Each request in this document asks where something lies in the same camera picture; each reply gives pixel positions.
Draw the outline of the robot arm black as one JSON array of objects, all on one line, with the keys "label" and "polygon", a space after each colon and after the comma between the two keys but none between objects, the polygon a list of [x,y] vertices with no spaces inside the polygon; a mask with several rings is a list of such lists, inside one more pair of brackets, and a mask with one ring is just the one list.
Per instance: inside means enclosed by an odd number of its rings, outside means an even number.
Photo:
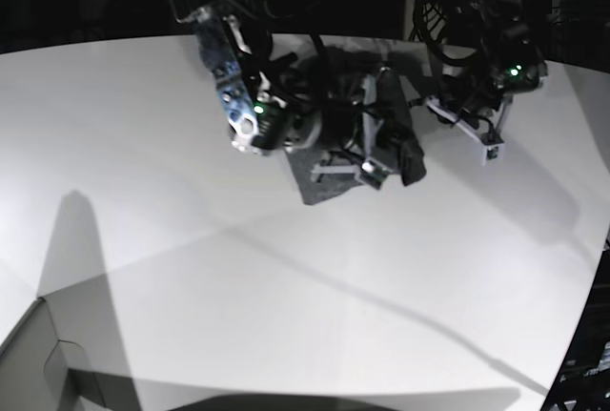
[{"label": "robot arm black", "polygon": [[483,147],[502,145],[514,97],[539,89],[548,74],[522,0],[415,0],[413,24],[429,54],[458,70],[440,77],[425,106]]},{"label": "robot arm black", "polygon": [[329,177],[377,188],[401,172],[396,122],[375,74],[333,73],[318,34],[312,57],[274,57],[286,18],[261,14],[261,0],[171,1],[185,6],[180,22],[193,27],[240,152],[285,154],[300,184]]}]

